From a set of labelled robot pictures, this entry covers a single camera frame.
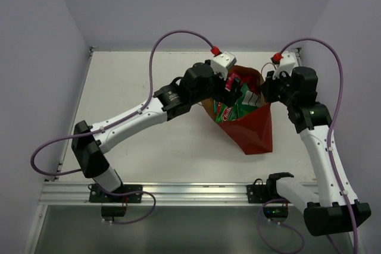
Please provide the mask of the small red candy packet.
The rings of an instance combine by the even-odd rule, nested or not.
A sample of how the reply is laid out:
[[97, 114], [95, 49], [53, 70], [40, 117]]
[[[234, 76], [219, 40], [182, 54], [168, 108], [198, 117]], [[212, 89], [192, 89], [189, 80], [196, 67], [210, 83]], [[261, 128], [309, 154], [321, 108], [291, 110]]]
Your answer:
[[226, 81], [226, 90], [231, 91], [234, 80], [235, 80], [234, 76], [230, 76], [229, 78], [227, 78], [227, 81]]

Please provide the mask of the green chips bag back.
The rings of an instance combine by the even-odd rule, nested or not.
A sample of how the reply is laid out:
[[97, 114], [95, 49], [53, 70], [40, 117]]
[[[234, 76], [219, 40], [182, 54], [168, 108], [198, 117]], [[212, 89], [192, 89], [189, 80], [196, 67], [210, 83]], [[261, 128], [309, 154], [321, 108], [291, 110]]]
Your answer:
[[236, 102], [237, 118], [243, 118], [266, 104], [258, 87], [244, 83], [241, 92], [242, 96]]

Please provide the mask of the green Chuba chips bag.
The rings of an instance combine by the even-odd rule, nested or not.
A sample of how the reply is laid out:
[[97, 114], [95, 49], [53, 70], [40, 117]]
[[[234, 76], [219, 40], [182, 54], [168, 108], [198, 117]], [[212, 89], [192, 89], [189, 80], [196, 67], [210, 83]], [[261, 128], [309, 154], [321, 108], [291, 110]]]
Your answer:
[[214, 113], [216, 123], [234, 121], [240, 118], [239, 104], [236, 102], [233, 106], [227, 106], [221, 102], [214, 101]]

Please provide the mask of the red paper bag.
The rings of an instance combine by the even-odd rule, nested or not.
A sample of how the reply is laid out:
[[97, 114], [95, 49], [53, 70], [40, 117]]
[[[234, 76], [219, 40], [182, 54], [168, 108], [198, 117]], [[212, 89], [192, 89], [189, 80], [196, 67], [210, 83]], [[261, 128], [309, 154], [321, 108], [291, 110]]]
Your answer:
[[[233, 72], [243, 76], [256, 74], [260, 77], [260, 85], [264, 83], [262, 75], [254, 68], [237, 65], [229, 71], [228, 76]], [[200, 103], [213, 121], [215, 119], [214, 101], [213, 99], [206, 99]], [[246, 155], [259, 155], [273, 151], [271, 109], [267, 102], [243, 118], [216, 124]]]

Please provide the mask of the red snack bag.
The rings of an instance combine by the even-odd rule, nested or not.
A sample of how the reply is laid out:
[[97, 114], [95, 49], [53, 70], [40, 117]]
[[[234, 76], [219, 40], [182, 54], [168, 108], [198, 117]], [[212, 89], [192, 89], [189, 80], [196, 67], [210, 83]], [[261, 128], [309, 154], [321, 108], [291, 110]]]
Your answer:
[[244, 88], [247, 87], [252, 93], [260, 95], [260, 77], [258, 75], [250, 74], [248, 76], [243, 76], [239, 73], [233, 72], [230, 76], [239, 77], [241, 79], [242, 93], [244, 93]]

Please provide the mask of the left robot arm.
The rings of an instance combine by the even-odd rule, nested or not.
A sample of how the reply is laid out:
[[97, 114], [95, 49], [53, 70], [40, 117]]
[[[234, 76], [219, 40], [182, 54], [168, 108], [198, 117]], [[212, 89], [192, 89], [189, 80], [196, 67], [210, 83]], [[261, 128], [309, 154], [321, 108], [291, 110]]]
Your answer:
[[139, 106], [91, 126], [86, 121], [77, 123], [71, 149], [83, 175], [97, 183], [110, 202], [119, 201], [124, 194], [123, 182], [105, 154], [140, 131], [188, 113], [206, 99], [232, 106], [241, 95], [239, 80], [231, 89], [226, 88], [233, 66], [233, 62], [220, 65], [215, 60], [196, 63]]

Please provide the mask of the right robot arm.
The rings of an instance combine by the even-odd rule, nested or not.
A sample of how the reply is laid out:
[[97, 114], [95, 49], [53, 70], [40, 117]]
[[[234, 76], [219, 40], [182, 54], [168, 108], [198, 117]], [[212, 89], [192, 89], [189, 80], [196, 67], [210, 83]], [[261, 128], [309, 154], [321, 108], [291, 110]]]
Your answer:
[[296, 206], [312, 236], [354, 232], [370, 217], [371, 209], [358, 200], [346, 177], [335, 148], [329, 110], [316, 100], [317, 83], [315, 70], [295, 67], [279, 75], [268, 72], [261, 85], [268, 103], [280, 102], [287, 107], [310, 157], [318, 187], [313, 193], [291, 173], [274, 173], [266, 181], [265, 194], [272, 202], [284, 198]]

